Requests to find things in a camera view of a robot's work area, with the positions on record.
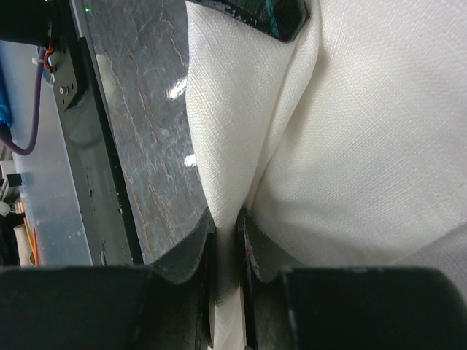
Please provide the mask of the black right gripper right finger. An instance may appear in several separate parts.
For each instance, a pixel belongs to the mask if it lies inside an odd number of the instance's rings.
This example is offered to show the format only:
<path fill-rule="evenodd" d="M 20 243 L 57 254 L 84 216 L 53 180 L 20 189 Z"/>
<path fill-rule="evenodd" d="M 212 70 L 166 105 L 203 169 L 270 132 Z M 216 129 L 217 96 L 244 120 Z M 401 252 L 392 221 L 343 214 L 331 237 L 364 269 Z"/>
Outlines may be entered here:
<path fill-rule="evenodd" d="M 441 271 L 306 267 L 245 209 L 236 234 L 248 349 L 466 347 L 466 304 Z"/>

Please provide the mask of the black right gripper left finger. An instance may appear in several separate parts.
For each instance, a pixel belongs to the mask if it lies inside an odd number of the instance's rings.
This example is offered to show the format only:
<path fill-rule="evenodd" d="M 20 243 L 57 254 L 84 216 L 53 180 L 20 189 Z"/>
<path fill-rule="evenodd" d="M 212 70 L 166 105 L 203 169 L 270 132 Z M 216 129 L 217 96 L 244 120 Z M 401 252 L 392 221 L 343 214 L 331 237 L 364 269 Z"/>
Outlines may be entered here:
<path fill-rule="evenodd" d="M 215 225 L 149 265 L 1 271 L 3 349 L 206 349 L 213 344 Z"/>

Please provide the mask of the cream cloth napkin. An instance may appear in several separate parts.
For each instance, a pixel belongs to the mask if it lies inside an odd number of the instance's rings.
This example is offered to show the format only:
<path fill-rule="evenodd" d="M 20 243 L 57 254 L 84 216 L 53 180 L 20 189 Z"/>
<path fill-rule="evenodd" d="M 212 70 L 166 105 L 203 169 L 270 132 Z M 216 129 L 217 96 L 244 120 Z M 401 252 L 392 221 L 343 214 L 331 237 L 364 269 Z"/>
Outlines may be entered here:
<path fill-rule="evenodd" d="M 424 265 L 466 291 L 466 3 L 309 1 L 287 44 L 186 5 L 186 109 L 217 228 L 216 349 L 243 349 L 241 208 L 307 265 Z"/>

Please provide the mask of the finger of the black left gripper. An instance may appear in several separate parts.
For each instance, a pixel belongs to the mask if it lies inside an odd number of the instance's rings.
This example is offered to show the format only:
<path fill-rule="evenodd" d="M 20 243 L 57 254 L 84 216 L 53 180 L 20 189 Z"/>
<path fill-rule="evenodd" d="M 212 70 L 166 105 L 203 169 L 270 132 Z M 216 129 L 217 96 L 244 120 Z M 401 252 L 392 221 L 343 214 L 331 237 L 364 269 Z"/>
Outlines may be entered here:
<path fill-rule="evenodd" d="M 280 42 L 292 42 L 310 18 L 302 0 L 217 0 L 204 1 L 217 10 Z"/>

